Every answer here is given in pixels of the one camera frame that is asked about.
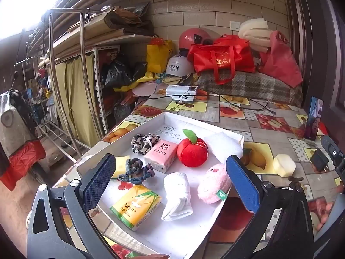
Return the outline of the fruit pattern tablecloth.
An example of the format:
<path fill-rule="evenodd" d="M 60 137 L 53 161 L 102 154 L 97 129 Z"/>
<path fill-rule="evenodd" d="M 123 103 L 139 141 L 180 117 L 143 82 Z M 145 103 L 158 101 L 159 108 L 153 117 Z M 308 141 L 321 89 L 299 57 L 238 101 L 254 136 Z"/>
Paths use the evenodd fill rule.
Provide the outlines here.
<path fill-rule="evenodd" d="M 115 129 L 122 128 L 129 122 L 141 125 L 153 115 L 160 114 L 171 103 L 171 99 L 163 95 L 165 92 L 160 91 L 140 103 L 139 110 L 129 115 Z M 227 115 L 226 107 L 237 110 L 237 114 Z M 290 182 L 303 177 L 303 180 L 299 182 L 305 189 L 310 205 L 314 236 L 321 235 L 321 228 L 328 221 L 336 194 L 341 192 L 344 186 L 337 177 L 330 157 L 324 149 L 321 149 L 322 136 L 318 136 L 313 143 L 302 139 L 304 128 L 302 123 L 307 120 L 303 109 L 261 99 L 230 98 L 228 95 L 219 97 L 214 94 L 208 97 L 205 112 L 188 111 L 187 107 L 180 111 L 172 107 L 165 111 L 167 110 L 242 135 L 245 139 L 244 147 L 256 149 L 266 159 L 265 170 L 259 169 L 252 163 L 249 164 L 249 169 L 256 172 L 263 181 L 270 181 L 278 188 L 287 189 Z M 321 123 L 320 127 L 322 130 L 318 133 L 325 134 L 326 130 Z M 328 172 L 315 172 L 312 167 L 311 156 L 317 148 L 322 150 L 329 159 Z M 288 177 L 281 178 L 279 175 L 272 174 L 272 162 L 278 154 L 287 154 L 295 161 L 296 170 L 293 174 L 295 179 L 290 178 L 292 181 Z M 216 224 L 191 258 L 221 258 L 242 232 L 243 228 L 237 228 L 240 227 L 239 224 L 247 224 L 249 216 L 245 216 L 244 208 L 240 208 L 236 191 L 232 189 L 229 194 L 230 199 L 226 201 Z M 151 250 L 111 223 L 100 208 L 91 210 L 89 214 L 111 247 L 114 247 L 117 252 L 131 250 L 131 253 L 127 253 L 126 256 L 121 255 L 121 258 L 137 255 L 134 251 L 151 253 Z"/>

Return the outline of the red plush apple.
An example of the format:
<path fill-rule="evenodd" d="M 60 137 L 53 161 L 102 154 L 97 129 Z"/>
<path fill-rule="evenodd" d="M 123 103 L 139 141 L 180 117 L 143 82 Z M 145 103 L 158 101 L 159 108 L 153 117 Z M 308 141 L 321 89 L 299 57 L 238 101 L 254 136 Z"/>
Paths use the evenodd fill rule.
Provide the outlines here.
<path fill-rule="evenodd" d="M 182 130 L 186 136 L 177 147 L 177 157 L 186 167 L 199 167 L 208 159 L 208 145 L 189 129 Z"/>

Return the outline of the yellow green tissue pack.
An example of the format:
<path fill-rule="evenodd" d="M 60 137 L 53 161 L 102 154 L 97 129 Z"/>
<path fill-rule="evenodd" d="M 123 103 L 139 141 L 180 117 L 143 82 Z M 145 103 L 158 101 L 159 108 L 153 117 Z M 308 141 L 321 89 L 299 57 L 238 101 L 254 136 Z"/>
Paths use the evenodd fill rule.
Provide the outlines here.
<path fill-rule="evenodd" d="M 135 231 L 160 203 L 159 194 L 143 185 L 134 185 L 110 207 L 110 210 L 127 228 Z"/>

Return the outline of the pink tissue pack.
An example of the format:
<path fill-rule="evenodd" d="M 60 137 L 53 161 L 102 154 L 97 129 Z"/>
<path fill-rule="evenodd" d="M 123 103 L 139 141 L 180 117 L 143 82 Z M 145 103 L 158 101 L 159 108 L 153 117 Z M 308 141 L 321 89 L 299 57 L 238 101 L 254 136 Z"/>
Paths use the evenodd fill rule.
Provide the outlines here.
<path fill-rule="evenodd" d="M 160 139 L 147 154 L 144 160 L 162 173 L 167 172 L 177 157 L 178 144 Z"/>

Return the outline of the metal clothes rack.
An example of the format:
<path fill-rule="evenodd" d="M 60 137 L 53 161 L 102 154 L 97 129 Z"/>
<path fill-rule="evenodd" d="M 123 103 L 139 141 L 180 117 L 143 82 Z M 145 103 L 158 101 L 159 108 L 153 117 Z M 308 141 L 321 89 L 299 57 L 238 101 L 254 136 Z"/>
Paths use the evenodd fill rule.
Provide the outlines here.
<path fill-rule="evenodd" d="M 56 58 L 54 46 L 54 17 L 58 13 L 78 14 L 80 16 L 79 29 L 77 30 L 80 49 L 78 54 L 65 58 Z M 88 77 L 86 49 L 85 49 L 85 24 L 91 22 L 91 16 L 99 15 L 100 11 L 87 9 L 56 8 L 47 12 L 48 17 L 48 43 L 49 43 L 49 63 L 45 67 L 49 68 L 53 86 L 54 102 L 57 106 L 58 117 L 62 127 L 58 127 L 50 119 L 44 119 L 39 124 L 39 129 L 45 136 L 48 132 L 53 132 L 50 128 L 54 126 L 71 143 L 60 136 L 56 136 L 66 147 L 70 148 L 79 157 L 83 156 L 83 150 L 89 150 L 90 147 L 79 141 L 81 129 L 87 135 L 94 134 L 100 139 L 102 130 L 94 105 L 94 96 L 92 95 L 92 86 L 89 82 L 93 77 Z"/>

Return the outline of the white foam block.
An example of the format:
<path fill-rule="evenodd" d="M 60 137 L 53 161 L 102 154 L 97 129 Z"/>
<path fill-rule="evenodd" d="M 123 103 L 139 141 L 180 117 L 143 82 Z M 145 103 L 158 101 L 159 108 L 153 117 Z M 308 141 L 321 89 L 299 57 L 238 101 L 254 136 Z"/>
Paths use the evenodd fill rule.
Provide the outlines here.
<path fill-rule="evenodd" d="M 275 174 L 282 178 L 290 177 L 296 169 L 296 164 L 289 155 L 278 154 L 273 160 L 273 169 Z"/>

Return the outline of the cream foam stack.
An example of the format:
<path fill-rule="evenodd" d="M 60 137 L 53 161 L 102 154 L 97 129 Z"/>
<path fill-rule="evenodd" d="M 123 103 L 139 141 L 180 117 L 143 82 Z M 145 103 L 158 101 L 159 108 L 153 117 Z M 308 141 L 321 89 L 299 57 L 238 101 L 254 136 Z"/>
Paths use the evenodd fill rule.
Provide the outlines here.
<path fill-rule="evenodd" d="M 248 40 L 253 50 L 266 53 L 271 47 L 270 36 L 272 32 L 264 18 L 256 18 L 243 22 L 240 25 L 238 36 Z"/>

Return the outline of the yellow green sponge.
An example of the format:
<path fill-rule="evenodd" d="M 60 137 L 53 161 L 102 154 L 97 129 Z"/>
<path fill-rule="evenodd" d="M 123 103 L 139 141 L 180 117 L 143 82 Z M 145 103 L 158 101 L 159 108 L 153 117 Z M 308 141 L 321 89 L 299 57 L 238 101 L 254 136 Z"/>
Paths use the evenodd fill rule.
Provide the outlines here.
<path fill-rule="evenodd" d="M 126 163 L 129 160 L 130 156 L 121 156 L 116 157 L 116 169 L 113 173 L 112 178 L 118 178 L 121 174 L 125 174 L 127 172 Z"/>

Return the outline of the white towel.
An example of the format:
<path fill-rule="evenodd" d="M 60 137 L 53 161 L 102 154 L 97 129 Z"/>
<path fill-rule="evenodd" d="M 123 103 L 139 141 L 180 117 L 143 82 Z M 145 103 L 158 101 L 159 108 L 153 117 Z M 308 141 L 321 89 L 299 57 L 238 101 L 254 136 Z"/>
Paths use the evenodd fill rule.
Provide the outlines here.
<path fill-rule="evenodd" d="M 192 215 L 193 208 L 187 175 L 174 172 L 165 176 L 163 183 L 167 203 L 161 215 L 161 220 L 171 222 Z"/>

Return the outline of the yellow shopping bag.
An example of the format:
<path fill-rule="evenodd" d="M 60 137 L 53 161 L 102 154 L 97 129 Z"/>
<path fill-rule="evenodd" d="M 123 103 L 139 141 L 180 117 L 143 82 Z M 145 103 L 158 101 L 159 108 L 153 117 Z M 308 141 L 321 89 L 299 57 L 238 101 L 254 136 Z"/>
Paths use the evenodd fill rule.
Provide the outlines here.
<path fill-rule="evenodd" d="M 161 74 L 166 71 L 169 59 L 174 55 L 172 40 L 152 38 L 147 45 L 146 62 L 147 71 Z"/>

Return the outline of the leopard print scrunchie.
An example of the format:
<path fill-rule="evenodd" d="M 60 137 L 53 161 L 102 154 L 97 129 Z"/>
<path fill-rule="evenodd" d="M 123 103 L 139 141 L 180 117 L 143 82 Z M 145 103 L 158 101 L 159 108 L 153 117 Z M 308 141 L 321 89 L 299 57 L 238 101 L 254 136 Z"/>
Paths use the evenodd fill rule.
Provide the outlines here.
<path fill-rule="evenodd" d="M 137 134 L 131 140 L 131 148 L 134 153 L 147 154 L 160 140 L 159 135 Z"/>

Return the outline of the white power bank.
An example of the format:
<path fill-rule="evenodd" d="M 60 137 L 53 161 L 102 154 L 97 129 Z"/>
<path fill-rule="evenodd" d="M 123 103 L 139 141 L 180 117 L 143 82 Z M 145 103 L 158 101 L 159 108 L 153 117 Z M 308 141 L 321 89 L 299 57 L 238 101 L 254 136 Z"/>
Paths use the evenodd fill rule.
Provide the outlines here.
<path fill-rule="evenodd" d="M 166 96 L 195 96 L 198 86 L 169 85 L 166 90 Z"/>

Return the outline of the pink plush toy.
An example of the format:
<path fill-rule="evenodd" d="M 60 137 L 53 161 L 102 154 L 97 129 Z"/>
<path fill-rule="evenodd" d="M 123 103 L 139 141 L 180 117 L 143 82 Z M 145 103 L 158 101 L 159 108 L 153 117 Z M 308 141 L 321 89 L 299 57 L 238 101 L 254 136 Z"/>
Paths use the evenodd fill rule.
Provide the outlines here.
<path fill-rule="evenodd" d="M 198 198 L 206 204 L 224 201 L 232 186 L 232 181 L 224 164 L 216 164 L 202 176 L 198 186 Z"/>

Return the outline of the white shallow tray box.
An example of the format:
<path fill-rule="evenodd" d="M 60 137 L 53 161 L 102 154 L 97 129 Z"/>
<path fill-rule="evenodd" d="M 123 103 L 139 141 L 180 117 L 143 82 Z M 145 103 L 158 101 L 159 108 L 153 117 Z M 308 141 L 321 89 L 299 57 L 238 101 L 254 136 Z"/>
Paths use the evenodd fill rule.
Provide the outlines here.
<path fill-rule="evenodd" d="M 208 159 L 202 166 L 188 168 L 179 160 L 175 160 L 167 171 L 167 174 L 183 172 L 187 175 L 191 188 L 191 204 L 194 210 L 191 216 L 171 222 L 161 220 L 167 199 L 163 183 L 166 175 L 159 171 L 155 173 L 155 177 L 149 178 L 143 184 L 161 196 L 161 204 L 137 230 L 130 230 L 110 210 L 110 207 L 125 194 L 124 191 L 119 190 L 119 182 L 111 180 L 98 203 L 107 217 L 124 232 L 147 248 L 161 254 L 167 254 L 171 258 L 190 258 L 209 233 L 224 202 L 205 204 L 198 198 L 198 185 L 210 167 L 218 163 L 225 163 L 228 156 L 241 154 L 244 137 L 205 122 L 164 112 L 125 134 L 117 141 L 98 149 L 95 154 L 85 156 L 77 163 L 78 174 L 83 176 L 88 170 L 94 168 L 107 153 L 113 154 L 115 157 L 126 155 L 135 157 L 136 154 L 130 148 L 131 139 L 135 134 L 157 134 L 165 141 L 179 143 L 185 138 L 183 133 L 185 129 L 192 130 L 198 138 L 207 143 L 209 148 Z"/>

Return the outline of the pink helmet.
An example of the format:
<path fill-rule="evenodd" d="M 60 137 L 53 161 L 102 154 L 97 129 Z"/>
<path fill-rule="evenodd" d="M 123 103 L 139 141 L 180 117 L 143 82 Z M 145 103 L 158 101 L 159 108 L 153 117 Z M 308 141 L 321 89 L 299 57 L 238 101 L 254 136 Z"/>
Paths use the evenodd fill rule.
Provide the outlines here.
<path fill-rule="evenodd" d="M 190 28 L 183 31 L 178 40 L 178 46 L 181 51 L 189 50 L 193 44 L 213 44 L 211 36 L 203 29 Z"/>

